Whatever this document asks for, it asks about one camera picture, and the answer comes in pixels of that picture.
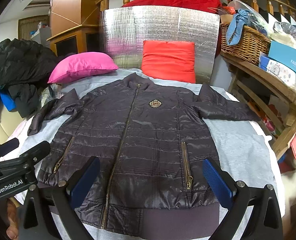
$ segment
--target metal screw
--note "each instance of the metal screw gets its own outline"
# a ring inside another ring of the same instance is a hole
[[[66,181],[65,180],[61,180],[60,182],[58,182],[58,186],[59,187],[64,187],[66,185]]]
[[[238,185],[239,187],[244,187],[244,186],[245,186],[245,183],[244,183],[242,180],[238,180],[238,181],[237,181],[237,185]]]
[[[273,186],[271,184],[267,184],[267,188],[273,190]]]
[[[36,189],[36,185],[35,184],[32,184],[29,186],[29,190],[33,191]]]

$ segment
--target metal zipper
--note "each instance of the metal zipper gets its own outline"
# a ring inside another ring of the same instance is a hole
[[[182,152],[183,152],[184,171],[185,171],[185,179],[186,179],[187,189],[191,189],[193,177],[191,176],[191,172],[190,172],[190,168],[189,168],[188,151],[187,151],[186,142],[181,143],[181,148],[182,148]]]
[[[116,161],[115,161],[115,163],[114,163],[114,165],[112,167],[112,171],[111,171],[109,181],[108,181],[108,184],[107,184],[106,202],[105,202],[105,206],[104,206],[103,220],[101,221],[101,227],[100,227],[101,229],[105,229],[105,227],[106,227],[106,219],[107,219],[107,213],[108,213],[109,194],[110,194],[110,186],[111,186],[111,182],[112,182],[112,177],[113,177],[113,173],[115,172],[115,169],[116,169],[116,163],[119,160],[119,155],[120,155],[122,144],[124,142],[124,139],[126,138],[128,125],[130,123],[131,113],[132,113],[132,111],[134,109],[134,103],[135,103],[135,99],[136,99],[136,97],[138,95],[139,88],[140,88],[140,84],[137,85],[136,93],[135,93],[134,99],[132,100],[132,103],[131,103],[130,112],[129,112],[129,115],[128,115],[128,118],[127,118],[127,121],[126,121],[125,132],[124,132],[124,135],[123,135],[122,140],[120,142],[120,146],[119,146],[117,156],[116,156]]]
[[[53,170],[53,174],[56,174],[56,172],[58,171],[61,163],[63,162],[64,158],[66,157],[67,155],[67,152],[69,151],[69,148],[71,147],[72,143],[73,143],[73,140],[75,139],[75,137],[73,136],[70,140],[69,140],[69,143],[63,153],[63,155],[59,158],[59,160],[57,161],[55,167],[54,167],[54,170]]]

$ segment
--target silver insulation panel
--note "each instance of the silver insulation panel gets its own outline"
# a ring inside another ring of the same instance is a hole
[[[195,43],[197,83],[209,83],[214,64],[219,15],[169,6],[133,6],[102,12],[102,51],[120,68],[140,68],[143,41]]]

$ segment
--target red pillow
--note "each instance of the red pillow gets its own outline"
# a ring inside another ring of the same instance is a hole
[[[195,43],[144,41],[141,70],[153,78],[195,83]]]

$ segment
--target cardboard box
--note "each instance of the cardboard box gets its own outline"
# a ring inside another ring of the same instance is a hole
[[[272,41],[268,57],[286,65],[296,72],[296,49]]]

